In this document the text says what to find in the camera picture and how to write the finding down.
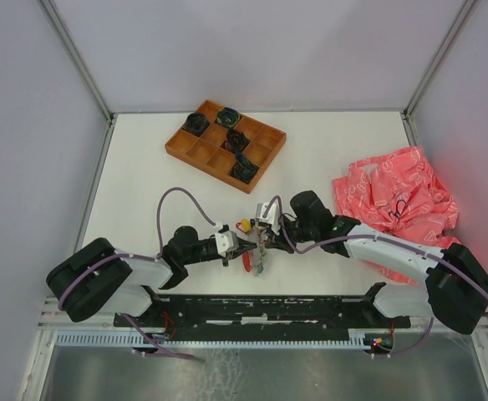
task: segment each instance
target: wooden divided box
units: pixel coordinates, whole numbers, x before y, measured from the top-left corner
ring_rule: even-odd
[[[224,113],[229,113],[233,120],[224,119]],[[192,125],[188,125],[188,121],[195,117],[201,119],[201,122],[194,126],[195,129],[191,129]],[[287,134],[279,129],[210,100],[206,100],[189,119],[166,142],[166,152],[247,194],[252,192],[287,138]],[[237,131],[238,135],[244,134],[246,137],[239,151],[233,151],[234,148],[227,145],[228,131],[230,134]],[[250,176],[250,169],[244,179],[237,174],[241,171],[243,159],[252,163],[245,164],[251,168],[251,175],[257,171],[251,179],[246,178]]]

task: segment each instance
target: white print on red fabric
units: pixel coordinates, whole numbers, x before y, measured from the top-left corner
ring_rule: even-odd
[[[333,180],[333,194],[338,211],[376,230],[444,248],[457,242],[443,230],[455,227],[458,207],[419,147],[352,163],[348,176]],[[412,282],[379,270],[393,280]]]

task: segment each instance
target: white wall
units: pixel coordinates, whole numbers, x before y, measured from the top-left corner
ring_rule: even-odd
[[[488,271],[488,0],[480,2],[415,115],[460,207],[460,239]]]
[[[0,1],[0,401],[72,249],[104,120],[34,0]]]
[[[403,109],[463,0],[55,0],[114,111]]]

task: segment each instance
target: table surface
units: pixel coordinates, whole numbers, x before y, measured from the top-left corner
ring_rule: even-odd
[[[189,190],[207,215],[234,227],[255,215],[257,203],[280,195],[285,211],[298,192],[314,190],[335,213],[332,179],[348,165],[408,145],[397,112],[276,112],[247,114],[287,133],[287,142],[249,195],[166,154],[165,143],[186,114],[120,114],[104,162],[84,244],[103,236],[117,248],[158,253],[156,209],[172,186]],[[168,241],[179,226],[194,226],[200,238],[214,231],[185,194],[169,195],[162,207]],[[362,261],[319,249],[306,255],[269,251],[265,271],[246,273],[241,259],[187,267],[189,277],[165,292],[194,294],[359,295],[388,280]]]

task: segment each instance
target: black cable bundle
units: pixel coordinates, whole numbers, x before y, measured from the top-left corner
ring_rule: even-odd
[[[200,136],[209,126],[209,121],[207,121],[207,117],[201,113],[192,113],[186,117],[185,125],[183,125],[183,129],[186,132],[190,132],[195,136]]]
[[[237,180],[240,180],[245,184],[249,184],[258,170],[259,168],[254,165],[245,155],[242,153],[237,153],[236,164],[235,167],[233,167],[233,172],[231,175]]]
[[[236,129],[229,129],[226,135],[224,148],[233,153],[242,153],[250,141],[246,136]]]
[[[241,116],[238,114],[238,111],[229,107],[224,107],[218,112],[216,123],[222,127],[233,128],[240,119]]]

